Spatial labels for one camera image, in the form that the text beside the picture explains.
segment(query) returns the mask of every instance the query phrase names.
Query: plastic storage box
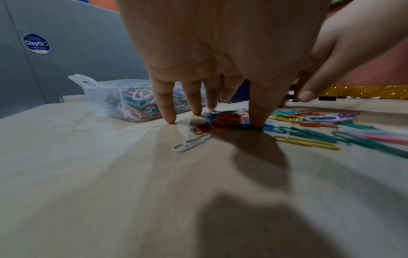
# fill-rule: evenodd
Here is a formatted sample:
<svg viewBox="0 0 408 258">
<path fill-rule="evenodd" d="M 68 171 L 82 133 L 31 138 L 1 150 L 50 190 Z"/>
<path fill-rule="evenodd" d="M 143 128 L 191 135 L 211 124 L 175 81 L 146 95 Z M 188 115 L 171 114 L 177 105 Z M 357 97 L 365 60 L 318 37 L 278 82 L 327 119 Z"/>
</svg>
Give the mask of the plastic storage box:
<svg viewBox="0 0 408 258">
<path fill-rule="evenodd" d="M 97 82 L 81 74 L 70 75 L 68 78 L 83 88 L 92 111 L 98 116 L 111 116 L 130 122 L 146 122 L 162 117 L 153 98 L 149 80 Z M 176 113 L 190 110 L 179 82 L 174 87 L 173 100 Z M 201 88 L 201 104 L 206 105 L 204 87 Z"/>
</svg>

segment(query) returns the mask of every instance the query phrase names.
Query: table surface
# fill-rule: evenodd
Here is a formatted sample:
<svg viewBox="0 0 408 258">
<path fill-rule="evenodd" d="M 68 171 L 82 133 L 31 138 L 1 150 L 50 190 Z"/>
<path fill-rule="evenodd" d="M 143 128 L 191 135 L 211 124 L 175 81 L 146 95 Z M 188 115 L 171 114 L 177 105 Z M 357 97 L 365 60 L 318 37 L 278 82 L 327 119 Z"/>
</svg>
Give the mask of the table surface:
<svg viewBox="0 0 408 258">
<path fill-rule="evenodd" d="M 408 130 L 405 100 L 288 106 Z M 199 119 L 134 124 L 85 102 L 1 119 L 0 257 L 406 257 L 407 159 L 225 130 L 172 153 Z"/>
</svg>

